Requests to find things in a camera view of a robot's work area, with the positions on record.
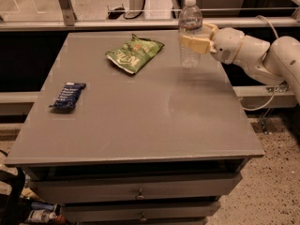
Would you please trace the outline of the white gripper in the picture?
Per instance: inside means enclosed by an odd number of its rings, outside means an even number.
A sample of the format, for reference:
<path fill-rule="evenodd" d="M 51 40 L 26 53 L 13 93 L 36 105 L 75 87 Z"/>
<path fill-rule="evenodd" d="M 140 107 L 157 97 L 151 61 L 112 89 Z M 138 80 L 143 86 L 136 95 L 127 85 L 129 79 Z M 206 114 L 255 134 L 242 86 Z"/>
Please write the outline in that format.
<path fill-rule="evenodd" d="M 211 53 L 219 62 L 226 65 L 239 63 L 240 52 L 245 34 L 233 28 L 220 29 L 212 23 L 202 25 L 202 37 L 179 36 L 179 43 L 199 54 Z"/>

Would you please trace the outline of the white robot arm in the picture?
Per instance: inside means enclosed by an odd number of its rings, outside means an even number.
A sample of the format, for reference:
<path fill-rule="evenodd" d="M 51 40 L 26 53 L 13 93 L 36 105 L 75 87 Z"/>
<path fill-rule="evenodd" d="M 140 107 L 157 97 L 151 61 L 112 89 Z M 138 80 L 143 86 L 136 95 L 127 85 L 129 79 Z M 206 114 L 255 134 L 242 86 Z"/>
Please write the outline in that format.
<path fill-rule="evenodd" d="M 242 68 L 252 79 L 276 86 L 286 82 L 300 102 L 300 43 L 279 37 L 273 43 L 216 25 L 179 25 L 179 44 L 189 52 L 210 53 L 223 64 Z"/>

